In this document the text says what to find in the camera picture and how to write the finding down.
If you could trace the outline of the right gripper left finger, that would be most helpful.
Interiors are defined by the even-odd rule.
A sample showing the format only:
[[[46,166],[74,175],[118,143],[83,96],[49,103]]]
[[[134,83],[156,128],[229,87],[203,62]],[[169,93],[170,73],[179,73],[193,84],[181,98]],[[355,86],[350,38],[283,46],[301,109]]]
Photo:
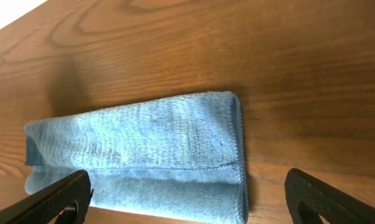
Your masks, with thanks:
[[[83,224],[93,195],[87,171],[78,170],[0,211],[0,224]]]

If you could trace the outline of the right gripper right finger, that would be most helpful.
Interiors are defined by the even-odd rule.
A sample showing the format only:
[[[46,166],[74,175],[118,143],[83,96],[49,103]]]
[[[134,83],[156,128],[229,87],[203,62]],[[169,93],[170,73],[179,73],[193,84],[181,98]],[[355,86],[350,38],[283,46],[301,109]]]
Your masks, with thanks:
[[[375,224],[375,208],[293,168],[285,179],[285,196],[294,224],[329,223]]]

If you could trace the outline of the blue cloth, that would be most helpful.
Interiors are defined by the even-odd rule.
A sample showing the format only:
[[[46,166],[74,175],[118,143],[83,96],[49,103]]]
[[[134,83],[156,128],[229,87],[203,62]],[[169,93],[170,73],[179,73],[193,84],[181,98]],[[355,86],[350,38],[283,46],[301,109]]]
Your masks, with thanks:
[[[203,223],[246,223],[238,97],[179,95],[27,123],[25,191],[86,170],[91,206]]]

